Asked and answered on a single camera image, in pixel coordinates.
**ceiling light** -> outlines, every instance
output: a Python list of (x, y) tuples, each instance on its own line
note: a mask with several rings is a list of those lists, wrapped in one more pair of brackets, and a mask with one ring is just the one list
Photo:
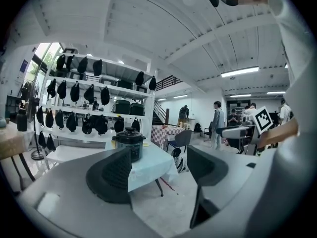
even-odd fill
[(241, 94), (241, 95), (231, 95), (231, 98), (239, 98), (239, 97), (250, 97), (251, 94)]
[(284, 94), (286, 93), (285, 91), (277, 91), (277, 92), (268, 92), (267, 94)]
[(221, 74), (221, 77), (231, 77), (239, 74), (244, 74), (244, 73), (250, 73), (250, 72), (256, 72), (259, 71), (259, 67), (252, 67), (252, 68), (247, 68), (247, 69), (240, 69), (240, 70), (235, 70), (231, 72), (225, 72)]
[(185, 95), (181, 95), (181, 96), (175, 96), (174, 98), (177, 99), (177, 98), (182, 98), (182, 97), (187, 97), (188, 95), (185, 94)]

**gray surface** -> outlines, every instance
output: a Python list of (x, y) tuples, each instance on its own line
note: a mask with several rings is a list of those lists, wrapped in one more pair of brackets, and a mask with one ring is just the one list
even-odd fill
[(80, 237), (159, 237), (129, 205), (106, 203), (88, 188), (86, 172), (89, 167), (116, 151), (104, 151), (59, 164), (29, 186), (18, 201), (37, 208), (46, 193), (51, 195), (50, 198), (57, 195), (55, 203), (53, 200), (47, 203), (46, 218)]
[(211, 201), (221, 210), (241, 189), (253, 172), (254, 169), (246, 165), (250, 162), (257, 163), (259, 157), (232, 154), (221, 150), (212, 150), (211, 148), (199, 145), (194, 145), (194, 147), (223, 160), (229, 166), (228, 174), (219, 183), (215, 186), (202, 187), (202, 193), (205, 199)]

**white floor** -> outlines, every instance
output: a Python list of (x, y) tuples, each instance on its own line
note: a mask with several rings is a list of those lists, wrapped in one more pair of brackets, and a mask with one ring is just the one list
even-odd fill
[[(203, 138), (194, 139), (191, 141), (191, 144), (211, 147), (211, 142), (204, 142)], [(237, 149), (225, 145), (222, 145), (221, 149), (232, 153), (237, 152)], [(168, 152), (171, 153), (172, 150), (173, 148), (170, 147)], [(32, 160), (30, 152), (23, 153), (23, 155), (36, 179), (48, 172), (44, 160)], [(14, 160), (23, 178), (31, 183), (20, 158), (15, 156)], [(10, 158), (2, 160), (1, 165), (13, 190), (19, 191), (19, 177), (13, 167), (12, 160)], [(133, 211), (149, 227), (162, 237), (170, 238), (189, 230), (197, 185), (190, 172), (180, 173), (178, 178), (169, 183), (170, 187), (161, 179), (159, 181), (163, 188), (164, 197), (160, 196), (159, 188), (155, 182), (152, 182), (131, 192), (132, 207)]]

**ceiling beam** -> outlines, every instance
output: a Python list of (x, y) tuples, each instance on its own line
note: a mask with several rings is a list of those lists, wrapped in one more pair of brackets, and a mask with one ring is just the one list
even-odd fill
[(230, 24), (226, 24), (224, 26), (216, 28), (214, 31), (208, 32), (200, 36), (199, 38), (193, 40), (192, 42), (185, 45), (184, 47), (173, 53), (171, 56), (169, 56), (166, 59), (166, 63), (171, 64), (175, 62), (187, 53), (201, 47), (202, 45), (212, 42), (217, 37), (222, 37), (232, 33), (240, 32), (245, 29), (270, 24), (276, 24), (276, 21), (271, 14), (262, 14), (234, 21)]

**ceiling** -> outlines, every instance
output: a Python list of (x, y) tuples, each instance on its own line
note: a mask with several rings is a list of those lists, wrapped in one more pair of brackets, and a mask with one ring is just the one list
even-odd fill
[[(207, 91), (286, 90), (281, 36), (266, 5), (209, 0), (30, 0), (12, 24), (12, 47), (61, 42), (82, 54), (143, 62)], [(252, 75), (220, 74), (259, 66)]]

